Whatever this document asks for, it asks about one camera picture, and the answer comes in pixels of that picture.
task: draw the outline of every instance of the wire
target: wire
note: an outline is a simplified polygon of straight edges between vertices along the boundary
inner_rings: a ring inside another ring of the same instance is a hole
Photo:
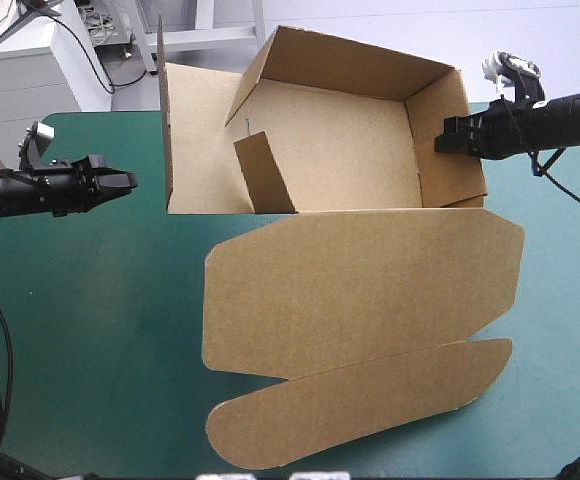
[[[521,145],[523,146],[526,153],[530,157],[532,164],[533,165],[535,163],[538,164],[539,163],[539,152],[531,151],[530,147],[528,146],[528,142],[526,141],[526,136],[523,133],[523,131],[521,130],[521,127],[519,126],[519,122],[517,122],[517,119],[514,116],[514,114],[512,113],[512,110],[510,110],[510,105],[508,105],[508,101],[506,100],[505,96],[501,95],[501,101],[503,102],[503,106],[505,107],[506,111],[508,112],[508,116],[510,117],[510,120],[512,121],[512,126],[514,127],[515,131],[517,132],[517,135],[519,135],[519,141],[521,142]],[[550,182],[555,187],[557,187],[563,193],[565,193],[570,198],[572,198],[574,201],[576,201],[577,203],[580,204],[580,196],[578,196],[577,194],[575,194],[574,192],[572,192],[568,188],[564,187],[562,183],[557,181],[557,179],[554,178],[552,175],[550,175],[546,170],[544,170],[542,172],[542,176],[545,176],[548,180],[550,180]]]
[[[88,55],[88,51],[84,47],[83,43],[81,43],[81,40],[79,40],[79,37],[77,36],[77,34],[74,33],[74,30],[72,30],[68,25],[66,25],[65,23],[63,23],[61,20],[58,20],[57,18],[53,17],[52,15],[49,15],[45,11],[43,11],[43,10],[35,7],[34,5],[31,5],[28,0],[21,0],[21,3],[23,3],[28,8],[30,8],[32,10],[35,10],[40,15],[43,15],[44,17],[47,17],[50,20],[52,20],[53,22],[61,25],[63,28],[65,28],[70,33],[70,35],[72,35],[72,37],[79,44],[79,47],[81,48],[81,51],[83,52],[83,54],[88,59],[88,63],[90,64],[90,68],[92,69],[92,72],[94,73],[95,77],[97,78],[97,81],[101,85],[101,88],[103,88],[110,95],[114,95],[114,93],[116,92],[115,87],[127,87],[129,85],[134,85],[135,83],[139,82],[146,75],[146,73],[148,73],[147,70],[144,70],[140,77],[136,78],[135,80],[132,80],[131,82],[115,84],[115,83],[112,82],[112,79],[110,78],[110,75],[108,74],[108,71],[106,70],[106,68],[102,64],[101,65],[101,68],[103,70],[103,73],[106,76],[107,81],[108,81],[108,84],[106,85],[104,83],[104,81],[101,79],[101,76],[99,75],[99,72],[97,72],[97,69],[94,66],[94,63],[92,62],[92,59],[90,58],[90,55]]]
[[[128,82],[128,83],[113,83],[111,85],[113,87],[129,87],[130,85],[134,85],[135,83],[140,82],[141,79],[143,77],[145,77],[147,73],[148,73],[148,71],[147,70],[144,70],[140,77],[132,80],[131,82]]]
[[[0,307],[0,323],[3,330],[3,337],[6,342],[6,354],[8,362],[8,383],[6,386],[6,397],[3,402],[3,416],[4,425],[8,423],[8,416],[10,415],[10,404],[12,403],[12,383],[14,381],[14,353],[12,350],[12,337],[10,336],[10,329],[8,328],[8,321]]]
[[[12,10],[12,5],[14,4],[14,0],[10,0],[10,4],[8,5],[8,11],[6,14],[1,18],[0,25],[10,16],[10,11]]]

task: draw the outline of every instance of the white desk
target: white desk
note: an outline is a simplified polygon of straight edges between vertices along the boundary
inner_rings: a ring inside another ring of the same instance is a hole
[[[10,0],[1,0],[0,19],[9,4]],[[55,10],[105,79],[74,2],[64,0]],[[0,34],[17,15],[13,5],[10,18],[0,24]],[[36,18],[0,45],[1,161],[9,168],[18,167],[17,143],[33,121],[55,112],[108,111],[111,101],[70,33],[49,18]]]

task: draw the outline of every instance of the box side wall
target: box side wall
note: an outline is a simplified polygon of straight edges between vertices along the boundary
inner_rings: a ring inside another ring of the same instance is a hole
[[[388,100],[405,100],[453,68],[323,33],[279,27],[262,78]]]
[[[469,115],[461,74],[453,70],[406,101],[415,144],[424,207],[442,207],[486,194],[481,160],[463,154],[438,153],[434,139],[443,120]]]
[[[230,122],[232,117],[234,117],[234,114],[237,112],[239,107],[241,107],[243,102],[246,101],[246,98],[248,98],[250,93],[252,93],[254,87],[259,82],[259,78],[261,77],[261,71],[263,70],[266,60],[268,59],[268,53],[270,51],[272,43],[274,42],[275,36],[276,31],[272,35],[270,35],[270,38],[268,38],[268,40],[263,45],[261,50],[259,50],[257,56],[254,57],[254,59],[250,63],[248,69],[243,74],[241,82],[239,83],[239,88],[237,88],[237,91],[234,94],[232,105],[230,106],[230,110],[225,120],[226,125]]]
[[[170,133],[170,96],[168,92],[168,72],[165,64],[165,48],[163,45],[163,24],[159,17],[157,32],[157,70],[159,74],[159,103],[161,107],[161,132],[163,136],[163,158],[165,161],[165,202],[166,209],[172,196],[172,139]]]

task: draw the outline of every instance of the cardboard box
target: cardboard box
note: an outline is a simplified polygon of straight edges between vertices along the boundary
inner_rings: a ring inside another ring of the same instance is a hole
[[[483,205],[480,161],[433,148],[469,113],[452,66],[288,27],[244,75],[163,58],[170,213]]]
[[[218,405],[215,450],[274,467],[485,391],[511,342],[466,340],[514,302],[523,231],[439,208],[486,194],[433,147],[460,73],[288,27],[243,75],[158,53],[168,212],[300,212],[206,260],[206,366],[288,379]]]

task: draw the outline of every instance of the green table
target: green table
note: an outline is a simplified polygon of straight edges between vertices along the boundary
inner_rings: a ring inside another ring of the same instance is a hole
[[[204,424],[274,382],[201,362],[204,257],[274,216],[167,215],[158,112],[59,114],[48,157],[106,155],[139,176],[87,215],[0,220],[0,301],[16,353],[4,451],[50,474],[235,471]],[[458,412],[266,472],[548,476],[580,453],[580,207],[517,157],[487,163],[488,207],[526,228],[514,308],[477,336],[515,341],[498,382]],[[580,192],[580,149],[555,175]],[[5,383],[0,334],[0,371]]]

